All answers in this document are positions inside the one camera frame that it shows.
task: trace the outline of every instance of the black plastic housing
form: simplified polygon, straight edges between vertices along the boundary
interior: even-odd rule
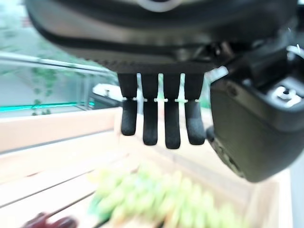
[[[278,86],[295,89],[304,98],[304,77],[297,73],[256,88],[237,71],[211,85],[215,149],[250,182],[287,168],[304,148],[304,101],[281,105],[271,95]]]
[[[161,72],[159,64],[189,62],[204,45],[275,36],[295,18],[297,7],[297,0],[198,0],[155,13],[115,0],[25,3],[46,39],[121,73],[131,73],[129,68],[139,72],[144,64],[154,64]],[[183,68],[201,72],[199,64],[193,64]]]

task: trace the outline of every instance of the green grapes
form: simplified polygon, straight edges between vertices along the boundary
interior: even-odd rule
[[[165,221],[165,228],[249,228],[230,205],[219,210],[213,195],[177,171],[163,174],[154,166],[140,166],[137,173],[100,171],[99,186],[90,212],[114,224],[141,217]]]

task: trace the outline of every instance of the glass railing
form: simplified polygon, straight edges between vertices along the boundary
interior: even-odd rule
[[[95,105],[92,88],[99,83],[117,85],[116,73],[104,67],[0,52],[0,118],[90,110]]]

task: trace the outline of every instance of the wooden crate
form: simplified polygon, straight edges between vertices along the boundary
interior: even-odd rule
[[[0,129],[6,132],[0,146],[4,152],[0,155],[0,227],[20,227],[41,211],[54,213],[51,220],[72,215],[81,228],[97,227],[96,219],[86,213],[95,190],[86,174],[101,166],[129,171],[143,161],[154,162],[164,172],[182,171],[212,191],[217,204],[232,203],[253,228],[293,227],[289,170],[251,184],[222,164],[207,143],[189,146],[185,130],[181,130],[181,149],[169,151],[160,122],[158,145],[146,147],[141,139],[142,118],[138,118],[137,134],[124,137],[119,134],[120,117],[117,108],[0,119]],[[155,228],[155,224],[132,222],[133,227]]]

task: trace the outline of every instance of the red grape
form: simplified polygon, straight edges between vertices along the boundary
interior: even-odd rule
[[[24,224],[22,228],[45,228],[47,218],[46,213],[39,213],[35,218]]]
[[[49,224],[47,228],[76,228],[77,222],[71,217],[64,217],[53,224]]]

